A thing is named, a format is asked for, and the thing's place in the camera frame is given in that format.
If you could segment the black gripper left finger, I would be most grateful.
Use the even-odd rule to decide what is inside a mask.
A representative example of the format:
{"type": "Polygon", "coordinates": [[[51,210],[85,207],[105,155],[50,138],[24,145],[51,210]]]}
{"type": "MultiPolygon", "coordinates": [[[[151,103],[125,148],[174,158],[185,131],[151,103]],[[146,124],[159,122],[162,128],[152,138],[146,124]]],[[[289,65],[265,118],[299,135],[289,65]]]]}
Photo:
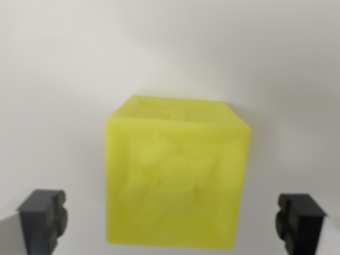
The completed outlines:
{"type": "Polygon", "coordinates": [[[65,233],[63,190],[35,189],[1,205],[1,254],[53,254],[65,233]]]}

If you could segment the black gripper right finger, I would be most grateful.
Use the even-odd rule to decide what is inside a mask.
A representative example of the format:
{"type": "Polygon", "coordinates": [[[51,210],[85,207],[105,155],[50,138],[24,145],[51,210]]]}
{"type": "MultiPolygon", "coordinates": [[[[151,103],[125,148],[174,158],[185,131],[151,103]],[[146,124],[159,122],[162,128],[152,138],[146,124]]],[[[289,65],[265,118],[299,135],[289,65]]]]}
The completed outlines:
{"type": "Polygon", "coordinates": [[[339,254],[339,215],[306,193],[282,193],[278,206],[276,232],[288,254],[339,254]]]}

